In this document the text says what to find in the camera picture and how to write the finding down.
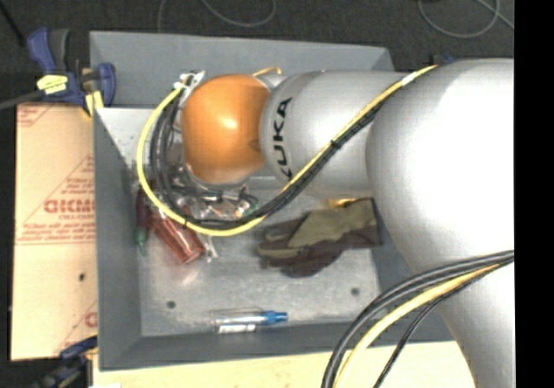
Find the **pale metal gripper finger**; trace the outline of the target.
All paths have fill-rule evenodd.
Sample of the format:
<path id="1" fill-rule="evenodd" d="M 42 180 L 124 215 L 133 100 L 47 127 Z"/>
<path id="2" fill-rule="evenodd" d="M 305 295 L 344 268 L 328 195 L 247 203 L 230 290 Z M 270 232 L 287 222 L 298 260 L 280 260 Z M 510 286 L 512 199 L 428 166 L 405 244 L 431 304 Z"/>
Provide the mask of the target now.
<path id="1" fill-rule="evenodd" d="M 204 235 L 203 236 L 203 243 L 204 243 L 204 247 L 206 249 L 208 262 L 212 262 L 213 260 L 217 259 L 219 257 L 219 254 L 218 254 L 216 246 L 213 242 L 212 236 Z"/>

